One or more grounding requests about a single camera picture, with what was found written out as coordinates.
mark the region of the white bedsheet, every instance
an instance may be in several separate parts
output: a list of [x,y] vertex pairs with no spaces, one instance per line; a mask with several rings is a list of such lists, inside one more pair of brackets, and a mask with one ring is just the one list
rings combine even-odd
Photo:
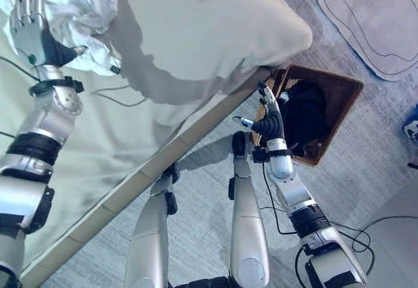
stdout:
[[[310,28],[283,0],[118,4],[116,21],[101,40],[122,58],[121,74],[64,69],[84,84],[84,111],[54,167],[48,221],[27,237],[25,265],[157,152],[215,92],[237,88],[245,76],[231,77],[233,72],[281,63],[312,41]],[[5,20],[0,14],[1,25]],[[3,34],[0,55],[20,64]],[[11,66],[0,68],[0,130],[13,134],[32,109],[27,90],[33,82]],[[9,144],[0,137],[0,152]]]

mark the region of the black fabric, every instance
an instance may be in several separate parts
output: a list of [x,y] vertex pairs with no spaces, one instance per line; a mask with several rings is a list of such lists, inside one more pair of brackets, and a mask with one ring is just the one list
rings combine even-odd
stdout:
[[327,102],[318,86],[307,80],[299,81],[287,94],[289,100],[280,106],[286,143],[296,156],[304,156],[309,141],[329,133],[325,121]]

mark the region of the white cloth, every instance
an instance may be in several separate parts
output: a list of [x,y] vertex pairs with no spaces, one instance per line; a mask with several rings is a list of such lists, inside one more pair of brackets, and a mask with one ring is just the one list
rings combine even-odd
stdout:
[[[0,8],[7,15],[15,0],[0,0]],[[120,61],[94,36],[107,32],[109,23],[118,13],[116,0],[46,0],[46,16],[53,36],[65,46],[88,46],[88,50],[68,67],[82,71],[94,71],[101,75],[114,75],[111,66],[120,68]],[[9,44],[16,53],[10,35],[9,22],[3,28]]]
[[382,79],[407,77],[418,64],[418,0],[318,0],[324,13]]

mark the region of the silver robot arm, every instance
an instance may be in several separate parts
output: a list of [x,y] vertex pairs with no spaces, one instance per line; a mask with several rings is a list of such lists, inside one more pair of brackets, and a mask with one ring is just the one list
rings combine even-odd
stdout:
[[305,254],[312,287],[344,287],[353,283],[366,284],[367,276],[343,241],[340,233],[329,223],[325,214],[300,180],[296,163],[284,139],[283,123],[276,99],[270,88],[259,84],[260,100],[266,107],[266,116],[254,122],[246,118],[234,120],[249,127],[267,139],[267,175],[277,189],[280,204],[291,220]]
[[51,36],[44,0],[16,0],[10,28],[19,57],[39,83],[29,90],[33,111],[0,157],[0,287],[20,286],[25,236],[48,217],[53,165],[82,110],[81,82],[64,77],[60,67],[86,49],[67,48]]
[[234,201],[231,237],[231,287],[270,287],[270,263],[263,220],[246,161],[246,139],[241,131],[233,136],[234,178],[229,198]]

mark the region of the robot finger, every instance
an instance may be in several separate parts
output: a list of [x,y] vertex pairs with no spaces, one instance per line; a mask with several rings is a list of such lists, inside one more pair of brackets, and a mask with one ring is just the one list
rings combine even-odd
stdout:
[[244,118],[242,116],[234,116],[233,121],[247,128],[252,128],[254,124],[254,121]]
[[39,27],[44,27],[46,21],[45,0],[33,0],[33,19]]
[[267,114],[270,111],[279,110],[279,106],[272,90],[264,82],[259,82],[259,93],[263,96],[263,98],[260,99],[260,103],[266,108]]
[[24,24],[31,24],[33,22],[32,17],[32,0],[22,0],[22,22]]
[[11,20],[15,21],[15,26],[22,26],[24,22],[22,20],[22,0],[16,0],[12,11]]
[[16,9],[13,8],[12,12],[10,13],[10,32],[12,35],[18,32],[19,20],[16,15]]

